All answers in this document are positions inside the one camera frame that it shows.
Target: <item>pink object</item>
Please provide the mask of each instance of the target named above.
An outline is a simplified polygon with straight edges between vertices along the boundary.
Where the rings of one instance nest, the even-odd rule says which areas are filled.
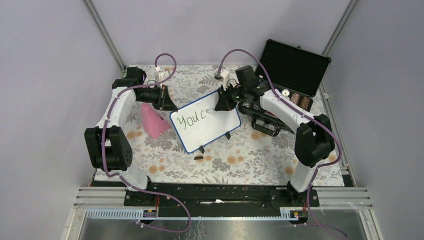
[[[148,103],[141,105],[141,120],[147,135],[154,139],[171,127]]]

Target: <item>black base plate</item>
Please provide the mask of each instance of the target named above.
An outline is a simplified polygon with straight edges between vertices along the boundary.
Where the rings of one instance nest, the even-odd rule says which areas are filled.
[[[303,204],[294,206],[284,200],[288,193],[283,186],[151,183],[147,189],[178,198],[192,217],[280,217],[280,207],[303,207]],[[318,197],[314,200],[314,196],[317,196],[317,191],[312,190],[311,207],[318,207]],[[159,198],[161,217],[187,216],[183,207],[172,198]],[[226,203],[201,203],[216,200]],[[124,206],[155,206],[155,196],[127,190]]]

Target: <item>floral tablecloth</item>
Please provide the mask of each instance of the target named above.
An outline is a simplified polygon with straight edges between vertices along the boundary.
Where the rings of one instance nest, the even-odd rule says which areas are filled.
[[[147,81],[154,79],[152,65],[140,66],[147,72]],[[228,65],[224,68],[235,78],[235,69],[240,66]],[[173,66],[162,68],[173,70]],[[169,94],[177,107],[182,107],[200,97],[215,91],[221,82],[214,79],[216,65],[179,65],[172,79],[166,84]],[[126,119],[124,132],[132,147],[132,164],[144,171],[153,182],[204,183],[204,184],[251,184],[285,185],[294,174],[298,160],[294,152],[295,135],[280,131],[271,137],[256,131],[251,126],[251,117],[240,113],[241,127],[231,132],[230,140],[221,137],[205,146],[205,153],[185,152],[176,131],[172,127],[169,111],[158,111],[171,128],[160,137],[149,137],[142,128],[141,102],[132,105]],[[313,98],[311,112],[324,113],[321,95]],[[203,155],[203,159],[194,160]],[[326,160],[334,161],[332,152]],[[119,181],[108,179],[102,170],[97,170],[96,181]],[[313,182],[318,186],[343,186],[338,164],[323,167]]]

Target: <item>youce text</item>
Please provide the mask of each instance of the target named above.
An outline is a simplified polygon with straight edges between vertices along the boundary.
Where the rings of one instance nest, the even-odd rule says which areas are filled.
[[[200,111],[200,119],[198,117],[198,113],[195,111],[193,116],[189,116],[189,117],[185,117],[182,116],[180,119],[179,117],[177,118],[179,124],[184,124],[184,130],[187,128],[187,125],[189,125],[190,127],[193,126],[196,122],[206,118],[206,113],[208,112],[208,109],[206,110],[201,110]]]

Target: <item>foam case lining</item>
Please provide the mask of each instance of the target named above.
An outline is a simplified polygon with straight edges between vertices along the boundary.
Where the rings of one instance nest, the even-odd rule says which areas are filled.
[[[260,62],[275,87],[314,97],[331,58],[269,39]],[[267,79],[261,67],[256,68],[255,74]]]

